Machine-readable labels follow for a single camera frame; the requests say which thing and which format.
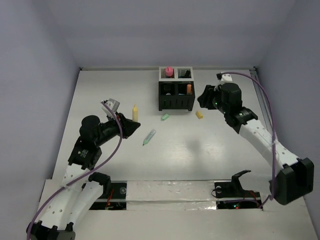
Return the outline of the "orange marker cap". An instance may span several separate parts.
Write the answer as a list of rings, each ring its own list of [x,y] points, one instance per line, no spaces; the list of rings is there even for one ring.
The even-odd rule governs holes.
[[[193,91],[192,91],[192,85],[191,85],[191,84],[188,84],[188,85],[187,85],[186,92],[192,92],[192,93],[193,93]]]

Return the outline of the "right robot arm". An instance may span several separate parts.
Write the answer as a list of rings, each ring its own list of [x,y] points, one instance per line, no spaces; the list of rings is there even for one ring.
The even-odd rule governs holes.
[[[313,191],[314,163],[286,149],[264,128],[258,116],[243,106],[242,91],[235,83],[206,85],[197,101],[201,108],[218,110],[228,126],[246,139],[272,167],[269,190],[281,205]]]

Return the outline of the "clear green highlighter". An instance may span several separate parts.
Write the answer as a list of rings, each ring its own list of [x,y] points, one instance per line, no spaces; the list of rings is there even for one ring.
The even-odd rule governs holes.
[[[153,136],[156,134],[156,130],[155,129],[152,129],[150,132],[149,132],[149,134],[144,138],[144,140],[143,140],[143,143],[142,143],[142,145],[144,146],[144,145],[147,145],[149,142],[150,142],[150,140],[153,138]]]

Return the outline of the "clear yellow highlighter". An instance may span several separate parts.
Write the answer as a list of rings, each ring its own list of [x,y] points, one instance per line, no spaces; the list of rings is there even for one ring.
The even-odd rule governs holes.
[[[139,118],[139,110],[137,105],[135,104],[132,109],[132,120],[134,122],[138,122],[138,118]]]

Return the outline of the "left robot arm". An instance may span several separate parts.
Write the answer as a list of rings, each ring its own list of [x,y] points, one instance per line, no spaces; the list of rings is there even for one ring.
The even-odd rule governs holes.
[[[59,189],[38,209],[26,229],[28,240],[74,240],[75,226],[99,198],[110,194],[111,178],[97,170],[101,146],[118,136],[130,137],[141,124],[112,112],[107,122],[96,115],[82,119]]]

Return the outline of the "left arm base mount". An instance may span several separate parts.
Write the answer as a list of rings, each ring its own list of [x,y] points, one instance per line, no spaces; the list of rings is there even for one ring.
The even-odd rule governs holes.
[[[112,181],[109,175],[94,172],[89,176],[90,182],[98,182],[102,188],[102,195],[92,204],[90,210],[122,211],[127,209],[127,182]]]

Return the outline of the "clear blue-tip marker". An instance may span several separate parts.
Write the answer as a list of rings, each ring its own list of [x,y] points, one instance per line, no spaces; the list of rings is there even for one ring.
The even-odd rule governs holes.
[[[180,78],[186,78],[187,70],[180,70],[178,73]]]

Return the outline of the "yellow marker cap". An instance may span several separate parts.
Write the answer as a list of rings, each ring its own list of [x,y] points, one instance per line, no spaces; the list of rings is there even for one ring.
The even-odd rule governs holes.
[[[202,119],[204,117],[200,111],[196,111],[195,115],[197,116],[198,119]]]

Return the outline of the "pink bottle of pens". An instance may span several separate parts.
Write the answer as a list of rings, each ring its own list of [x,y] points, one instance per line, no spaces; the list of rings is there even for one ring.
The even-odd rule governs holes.
[[[174,78],[174,69],[170,66],[167,66],[164,69],[164,78]]]

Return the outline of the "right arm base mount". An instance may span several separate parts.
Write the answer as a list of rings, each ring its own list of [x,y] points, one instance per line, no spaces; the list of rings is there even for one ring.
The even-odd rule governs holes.
[[[243,189],[239,178],[251,170],[242,170],[231,176],[229,181],[218,181],[213,185],[211,195],[216,199],[218,210],[261,209],[259,192]]]

